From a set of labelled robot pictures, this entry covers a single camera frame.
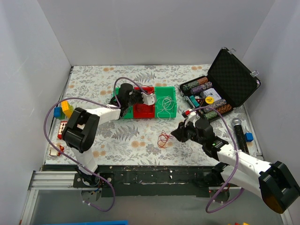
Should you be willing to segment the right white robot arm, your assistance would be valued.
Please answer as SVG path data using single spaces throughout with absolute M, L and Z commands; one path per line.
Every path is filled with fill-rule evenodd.
M 279 214 L 300 196 L 300 187 L 284 163 L 270 163 L 236 151 L 215 135 L 207 120 L 180 122 L 171 134 L 182 143 L 191 140 L 202 145 L 204 153 L 219 162 L 204 177 L 210 186 L 223 186 L 227 182 L 239 186 L 260 197 Z

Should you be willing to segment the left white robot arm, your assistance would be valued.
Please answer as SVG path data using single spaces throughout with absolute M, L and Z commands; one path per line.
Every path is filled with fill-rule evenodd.
M 64 127 L 62 139 L 74 152 L 78 170 L 85 174 L 83 181 L 88 187 L 96 187 L 100 181 L 100 176 L 95 173 L 98 165 L 91 150 L 98 126 L 119 120 L 133 105 L 152 100 L 148 96 L 149 93 L 141 88 L 135 89 L 129 83 L 123 83 L 109 104 L 88 110 L 75 108 Z

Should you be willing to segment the left green plastic bin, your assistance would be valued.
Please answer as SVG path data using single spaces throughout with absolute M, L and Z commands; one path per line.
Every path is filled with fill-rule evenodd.
M 116 94 L 119 93 L 119 87 L 116 88 Z M 134 115 L 133 115 L 133 106 L 128 108 L 127 113 L 124 115 L 123 119 L 133 119 Z

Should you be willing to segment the green plastic bin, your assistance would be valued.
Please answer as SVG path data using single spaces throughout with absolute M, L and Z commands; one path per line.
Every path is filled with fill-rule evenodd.
M 156 119 L 173 119 L 177 114 L 176 91 L 173 86 L 155 87 L 157 101 L 155 103 Z
M 119 87 L 116 88 L 116 94 L 119 93 Z M 133 115 L 133 106 L 128 108 L 127 113 L 124 115 L 123 119 L 133 119 L 134 115 Z

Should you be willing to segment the red plastic bin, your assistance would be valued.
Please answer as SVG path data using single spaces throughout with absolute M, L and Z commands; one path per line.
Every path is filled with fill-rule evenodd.
M 135 104 L 133 106 L 134 119 L 155 118 L 155 105 Z

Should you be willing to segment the yellow dealer button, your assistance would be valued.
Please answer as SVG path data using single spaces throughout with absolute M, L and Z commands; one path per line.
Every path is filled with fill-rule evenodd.
M 205 98 L 205 102 L 207 104 L 213 104 L 214 103 L 214 98 L 211 97 L 211 96 L 208 96 L 208 97 Z

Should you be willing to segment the right green plastic bin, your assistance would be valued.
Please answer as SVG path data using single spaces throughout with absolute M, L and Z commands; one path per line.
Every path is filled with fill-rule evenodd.
M 156 119 L 173 119 L 177 114 L 176 91 L 173 86 L 155 87 L 157 101 L 155 103 Z

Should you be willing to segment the floral table mat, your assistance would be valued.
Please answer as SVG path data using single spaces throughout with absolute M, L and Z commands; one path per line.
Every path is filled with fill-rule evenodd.
M 131 83 L 177 88 L 180 84 L 207 74 L 210 66 L 75 66 L 64 97 L 74 107 L 97 108 L 107 104 L 113 85 Z M 92 153 L 99 165 L 188 165 L 214 166 L 217 161 L 208 157 L 195 142 L 178 142 L 172 138 L 166 143 L 158 140 L 162 131 L 172 132 L 189 105 L 176 92 L 174 119 L 121 119 L 101 125 L 96 134 Z

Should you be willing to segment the small blue toy brick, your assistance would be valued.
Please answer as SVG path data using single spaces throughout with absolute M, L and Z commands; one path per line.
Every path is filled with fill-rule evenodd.
M 253 134 L 250 132 L 245 133 L 245 140 L 246 142 L 252 142 L 254 140 Z

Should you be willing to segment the black poker chip case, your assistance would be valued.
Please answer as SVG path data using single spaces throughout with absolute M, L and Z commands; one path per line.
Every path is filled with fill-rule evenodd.
M 181 95 L 189 105 L 212 107 L 221 115 L 242 106 L 260 87 L 261 81 L 227 48 L 221 48 L 206 76 L 179 85 Z M 214 88 L 222 97 L 213 104 L 205 102 L 204 90 Z

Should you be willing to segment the red window toy brick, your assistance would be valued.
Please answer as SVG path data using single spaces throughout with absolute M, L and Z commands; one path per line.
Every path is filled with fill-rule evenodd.
M 67 125 L 68 121 L 61 121 L 60 122 L 60 126 L 59 126 L 59 130 L 58 130 L 58 133 L 57 133 L 57 138 L 58 139 L 62 139 L 62 133 L 63 133 L 63 130 L 65 128 L 65 126 Z

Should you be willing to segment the small white red toy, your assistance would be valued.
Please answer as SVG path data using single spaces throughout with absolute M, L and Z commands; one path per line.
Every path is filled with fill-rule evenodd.
M 64 147 L 60 144 L 56 144 L 56 148 L 58 148 L 62 152 L 64 151 Z M 52 157 L 59 157 L 60 153 L 53 146 L 50 146 L 49 147 L 49 155 Z

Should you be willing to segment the yellow red toy pieces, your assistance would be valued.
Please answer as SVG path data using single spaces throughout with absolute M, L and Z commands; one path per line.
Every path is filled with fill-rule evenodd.
M 246 222 L 242 222 L 242 223 L 234 222 L 234 223 L 227 223 L 227 225 L 250 225 L 250 224 Z

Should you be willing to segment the blue plastic bin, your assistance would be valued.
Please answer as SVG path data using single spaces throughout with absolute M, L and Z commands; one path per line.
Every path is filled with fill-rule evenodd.
M 73 223 L 41 223 L 41 225 L 129 225 L 127 220 L 96 221 L 96 222 L 73 222 Z

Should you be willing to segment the black table front frame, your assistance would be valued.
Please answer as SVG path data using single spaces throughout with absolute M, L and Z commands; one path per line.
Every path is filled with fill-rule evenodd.
M 213 166 L 101 165 L 98 173 L 114 187 L 116 196 L 195 195 L 209 197 L 220 187 Z

